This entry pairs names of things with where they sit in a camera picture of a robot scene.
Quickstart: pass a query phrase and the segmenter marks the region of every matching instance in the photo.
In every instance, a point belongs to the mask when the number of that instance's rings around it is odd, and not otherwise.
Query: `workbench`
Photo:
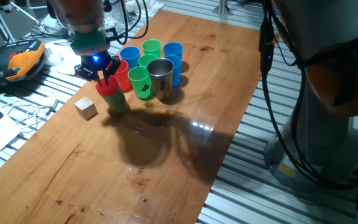
[[[0,223],[197,220],[260,78],[259,32],[161,11],[127,46],[147,39],[184,46],[175,97],[126,93],[117,115],[86,83],[0,168]],[[85,96],[89,121],[73,106]]]

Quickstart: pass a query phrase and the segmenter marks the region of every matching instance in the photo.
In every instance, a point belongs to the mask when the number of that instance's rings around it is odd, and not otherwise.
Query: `red cup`
[[[114,74],[115,77],[117,77],[118,82],[121,84],[121,88],[123,92],[128,92],[132,90],[131,81],[128,78],[128,72],[129,72],[129,66],[128,62],[121,59],[121,64],[118,67],[116,74]]]

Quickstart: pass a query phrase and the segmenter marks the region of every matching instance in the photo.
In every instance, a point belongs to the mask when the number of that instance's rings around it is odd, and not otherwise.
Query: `metal cup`
[[[154,59],[147,65],[147,72],[157,99],[168,98],[172,90],[173,63],[166,58]]]

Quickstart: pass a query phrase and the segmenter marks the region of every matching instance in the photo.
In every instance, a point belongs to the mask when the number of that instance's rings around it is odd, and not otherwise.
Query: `small wooden cube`
[[[74,105],[78,111],[78,114],[80,114],[81,117],[83,117],[85,120],[89,120],[93,116],[98,114],[94,103],[88,97],[80,99],[79,101],[74,103]]]

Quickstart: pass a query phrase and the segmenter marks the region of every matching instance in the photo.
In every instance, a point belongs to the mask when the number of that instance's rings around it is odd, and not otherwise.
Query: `yellow sticker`
[[[289,168],[287,165],[285,164],[281,164],[280,166],[280,170],[283,171],[284,173],[286,173],[287,175],[289,175],[290,177],[293,176],[294,170]]]

